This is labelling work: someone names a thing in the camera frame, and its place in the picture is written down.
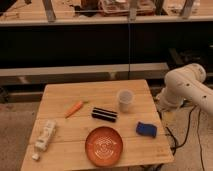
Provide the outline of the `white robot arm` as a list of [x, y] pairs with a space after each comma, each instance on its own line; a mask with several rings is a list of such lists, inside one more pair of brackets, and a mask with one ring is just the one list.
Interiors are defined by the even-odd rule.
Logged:
[[203, 84], [205, 79], [206, 71], [197, 63], [169, 71], [164, 77], [165, 87], [157, 95], [159, 109], [177, 109], [187, 99], [213, 116], [213, 90]]

